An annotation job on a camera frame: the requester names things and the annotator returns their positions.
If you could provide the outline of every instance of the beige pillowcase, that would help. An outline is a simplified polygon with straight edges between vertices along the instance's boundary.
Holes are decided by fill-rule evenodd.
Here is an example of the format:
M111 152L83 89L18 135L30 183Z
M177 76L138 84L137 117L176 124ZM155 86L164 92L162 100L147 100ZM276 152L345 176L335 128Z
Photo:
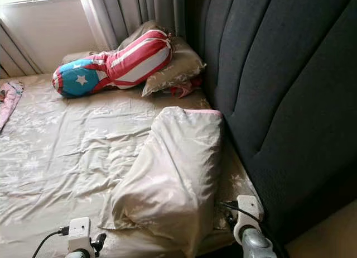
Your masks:
M97 51L83 51L83 52L67 54L66 56L63 57L62 64L67 64L70 63L71 61L77 61L79 59L83 59L97 53L98 53Z
M171 62L146 80L142 96L174 87L199 75L206 67L196 52L180 37L171 39L173 56Z
M137 38L139 38L140 36L145 34L147 31L152 30L152 29L158 29L158 30L161 30L161 31L164 31L165 33L167 33L165 28L160 26L156 21L145 22L139 28L137 28L134 33L132 33L130 36L128 36L126 39L124 39L123 42L117 48L117 50L123 50L131 42L133 42L134 40L136 40Z
M196 257L213 229L222 125L216 110L164 108L104 202L98 227L146 228L173 241L186 258Z

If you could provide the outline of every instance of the wrinkled fabric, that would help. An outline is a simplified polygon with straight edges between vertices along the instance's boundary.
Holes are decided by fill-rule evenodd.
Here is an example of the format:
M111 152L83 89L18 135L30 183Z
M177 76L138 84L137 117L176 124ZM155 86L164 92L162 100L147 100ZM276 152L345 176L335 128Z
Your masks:
M63 99L51 85L51 74L13 80L26 87L0 133L0 256L31 257L50 232L87 216L93 238L107 233L101 257L183 257L172 241L148 229L108 231L95 224L105 197L130 171L155 117L166 106L210 109L202 91L183 99L161 93L142 98L137 86ZM251 194L249 179L228 142L222 156L217 199ZM215 228L226 228L218 210ZM229 230L214 230L199 253L232 241ZM66 250L67 237L54 236L38 257L63 258Z
M222 115L166 107L132 168L111 192L101 228L145 227L195 257L213 229Z
M147 78L143 97L159 90L187 84L205 70L206 64L184 39L173 37L171 41L172 60L165 68Z
M130 36L128 36L126 39L124 39L120 43L117 50L125 49L130 43L134 42L135 39L138 39L140 36L145 34L147 31L153 30L153 29L161 30L161 31L169 34L169 32L166 28L160 26L156 21L150 20L150 21L147 21L147 22L143 23L142 25L140 25L139 28L137 28L134 33L132 33Z
M23 84L17 81L4 83L0 87L0 132L12 112L23 92Z

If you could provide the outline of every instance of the folded blanket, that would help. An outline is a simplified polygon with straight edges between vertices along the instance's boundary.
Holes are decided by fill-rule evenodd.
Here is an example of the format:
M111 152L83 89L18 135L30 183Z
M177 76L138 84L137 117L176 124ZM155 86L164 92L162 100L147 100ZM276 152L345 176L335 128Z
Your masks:
M23 84L18 81L4 83L0 87L0 131L14 111L23 92Z
M125 178L104 203L99 227L147 228L195 257L213 229L222 117L166 107Z

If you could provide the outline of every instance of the flag-patterned bolster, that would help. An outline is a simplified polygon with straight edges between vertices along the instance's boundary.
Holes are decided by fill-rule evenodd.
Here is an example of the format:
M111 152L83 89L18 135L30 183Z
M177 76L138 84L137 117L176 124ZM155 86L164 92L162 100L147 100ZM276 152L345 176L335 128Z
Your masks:
M108 56L107 73L118 88L127 89L164 68L171 57L167 35L161 30L150 30L125 49Z
M127 89L164 68L171 57L168 36L149 30L121 51L101 52L58 67L52 85L65 97L92 94L107 86Z

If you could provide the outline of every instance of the bed sheet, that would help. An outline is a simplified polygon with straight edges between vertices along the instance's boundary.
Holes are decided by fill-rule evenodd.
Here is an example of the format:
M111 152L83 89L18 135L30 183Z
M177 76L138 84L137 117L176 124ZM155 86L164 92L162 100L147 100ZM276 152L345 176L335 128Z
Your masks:
M51 74L16 78L23 96L0 133L0 249L4 257L30 257L40 241L73 218L88 216L91 235L104 198L123 179L163 107L209 109L200 90L178 99L141 86L66 99L51 86ZM254 189L228 140L223 146L216 200L252 194ZM226 228L215 209L215 228ZM170 240L148 230L106 231L101 257L183 257ZM214 230L200 254L233 242L228 230ZM50 238L38 257L64 257L67 238Z

